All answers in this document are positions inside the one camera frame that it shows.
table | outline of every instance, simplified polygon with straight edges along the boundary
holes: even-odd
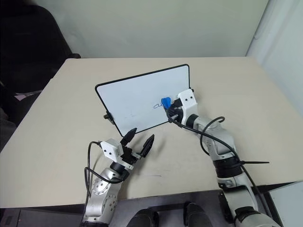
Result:
[[[303,179],[303,119],[253,58],[68,59],[48,83],[0,153],[0,207],[79,204],[92,140],[121,139],[103,119],[96,84],[187,63],[198,111],[225,116],[239,156],[257,185]],[[198,138],[174,124],[138,133],[140,150],[155,134],[152,150],[136,163],[120,199],[218,189],[211,159]],[[97,172],[109,166],[98,147]]]

black shoe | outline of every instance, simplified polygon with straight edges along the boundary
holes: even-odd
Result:
[[[138,211],[130,220],[127,227],[158,227],[159,215],[152,209],[143,209]]]
[[[213,227],[204,210],[193,202],[184,204],[183,221],[187,227]]]

blue marker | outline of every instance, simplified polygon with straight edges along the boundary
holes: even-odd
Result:
[[[171,98],[170,97],[166,97],[161,99],[161,104],[163,105],[164,109],[168,109],[170,107],[171,103]]]

whiteboard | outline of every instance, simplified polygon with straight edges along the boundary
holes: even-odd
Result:
[[[95,90],[119,133],[137,132],[167,122],[161,99],[174,100],[189,88],[187,64],[98,84]]]

chair backrest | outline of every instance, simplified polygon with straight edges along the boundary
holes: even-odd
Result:
[[[71,50],[54,17],[40,6],[1,18],[1,67],[33,62],[64,62]]]

